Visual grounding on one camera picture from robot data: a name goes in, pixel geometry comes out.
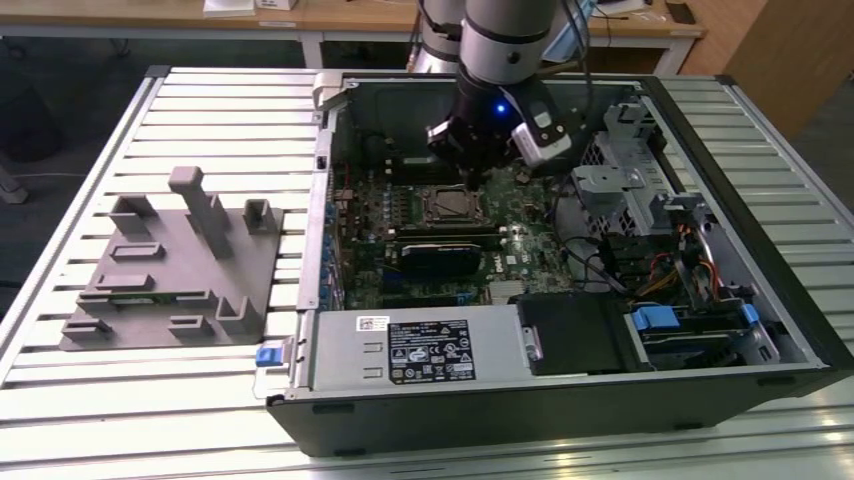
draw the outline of motherboard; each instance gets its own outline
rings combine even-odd
[[[430,158],[335,174],[347,309],[507,304],[572,287],[542,179],[522,166],[466,190]]]

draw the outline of blue latch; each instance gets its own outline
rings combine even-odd
[[[638,330],[646,330],[647,328],[679,328],[679,318],[673,307],[653,306],[641,307],[631,314],[631,319],[635,322],[635,328]]]
[[[745,315],[745,318],[747,319],[747,323],[750,323],[750,325],[759,321],[759,312],[757,312],[757,307],[754,307],[751,304],[746,303],[745,305],[742,305],[742,314]]]
[[[282,365],[284,365],[284,345],[258,349],[255,353],[256,367],[280,367]]]

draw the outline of table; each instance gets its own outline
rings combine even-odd
[[[4,0],[0,36],[296,40],[308,68],[323,67],[324,41],[407,42],[415,19],[410,0],[300,0],[291,11],[259,9],[252,17],[201,17],[203,0]],[[654,11],[665,15],[663,0]],[[594,18],[592,45],[665,50],[655,73],[677,74],[699,25]]]
[[[288,308],[298,296],[308,193],[286,179],[312,170],[322,121],[312,111],[315,76],[308,70],[172,68],[144,79],[0,323],[0,445],[11,446],[0,449],[4,479],[543,478],[594,472],[635,480],[718,479],[722,472],[751,479],[851,478],[854,379],[805,398],[769,402],[711,429],[310,459],[252,394],[256,346],[59,351],[63,319],[113,230],[101,214],[123,193],[148,192],[157,207],[176,205],[165,193],[175,165],[204,169],[205,190],[226,206],[260,197],[286,210],[267,336],[294,333]],[[713,77],[663,83],[854,347],[850,212],[737,87]],[[666,155],[695,189],[679,153]]]

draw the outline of aluminum extrusion table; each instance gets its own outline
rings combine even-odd
[[[255,346],[57,349],[121,193],[175,205],[165,178],[197,165],[223,203],[286,209],[268,336],[294,332],[315,138],[315,71],[172,68],[144,79],[0,325],[3,478],[851,478],[854,379],[711,429],[311,459],[252,394]],[[737,87],[665,80],[837,331],[854,345],[854,219]],[[669,153],[677,167],[675,151]],[[689,189],[687,172],[678,170]],[[284,382],[268,377],[267,381]]]

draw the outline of power supply label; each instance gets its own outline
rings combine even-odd
[[[475,380],[468,320],[390,323],[388,364],[396,385]]]

